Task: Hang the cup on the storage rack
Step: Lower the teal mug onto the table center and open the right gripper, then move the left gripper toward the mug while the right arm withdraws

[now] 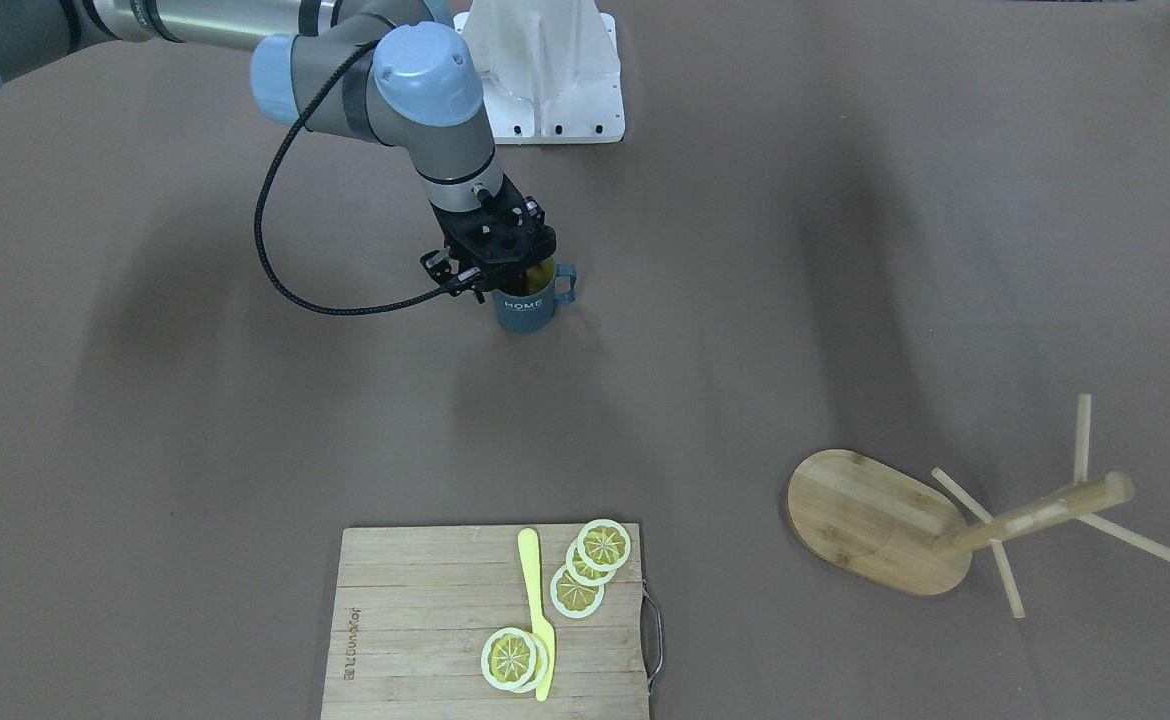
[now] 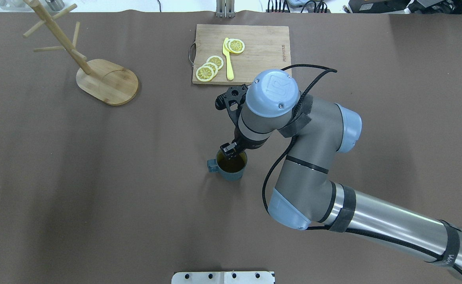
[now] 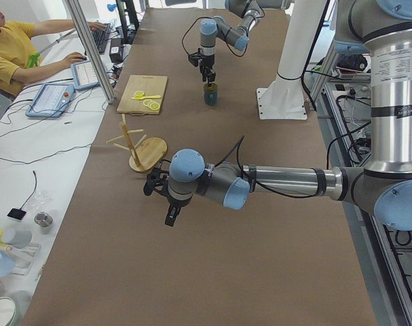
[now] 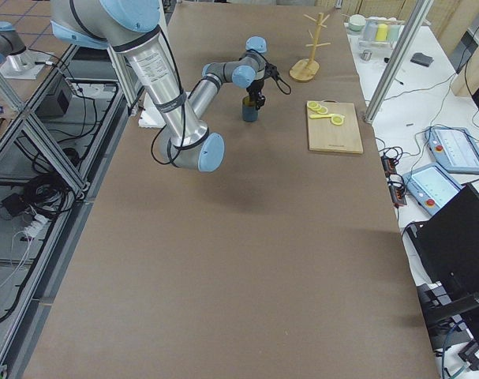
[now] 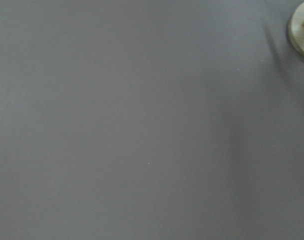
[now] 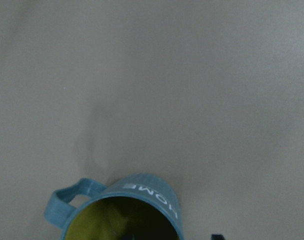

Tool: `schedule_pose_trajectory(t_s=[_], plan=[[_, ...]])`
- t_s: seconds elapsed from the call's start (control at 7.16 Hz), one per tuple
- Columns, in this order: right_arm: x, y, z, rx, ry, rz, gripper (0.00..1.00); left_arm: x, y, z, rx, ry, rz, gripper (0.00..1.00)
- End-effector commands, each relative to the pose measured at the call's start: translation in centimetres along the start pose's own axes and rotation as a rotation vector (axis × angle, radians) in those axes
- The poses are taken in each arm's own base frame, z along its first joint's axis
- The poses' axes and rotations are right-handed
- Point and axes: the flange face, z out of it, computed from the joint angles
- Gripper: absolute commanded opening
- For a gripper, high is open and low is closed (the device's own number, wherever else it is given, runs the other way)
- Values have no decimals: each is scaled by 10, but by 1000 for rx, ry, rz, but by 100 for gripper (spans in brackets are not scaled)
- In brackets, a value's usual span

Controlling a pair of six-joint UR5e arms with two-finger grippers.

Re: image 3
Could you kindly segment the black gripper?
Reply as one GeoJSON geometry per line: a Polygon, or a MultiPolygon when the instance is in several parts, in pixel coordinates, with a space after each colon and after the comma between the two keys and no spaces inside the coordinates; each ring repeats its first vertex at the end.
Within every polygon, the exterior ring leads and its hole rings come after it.
{"type": "Polygon", "coordinates": [[[188,61],[199,68],[203,82],[210,85],[215,81],[214,54],[205,54],[202,48],[198,48],[196,52],[188,54],[188,61]]]}
{"type": "Polygon", "coordinates": [[[163,162],[158,162],[147,174],[143,188],[144,195],[150,196],[153,192],[165,197],[170,206],[165,218],[165,225],[173,227],[181,208],[188,205],[192,194],[178,195],[171,194],[169,186],[169,171],[162,167],[163,162]]]}

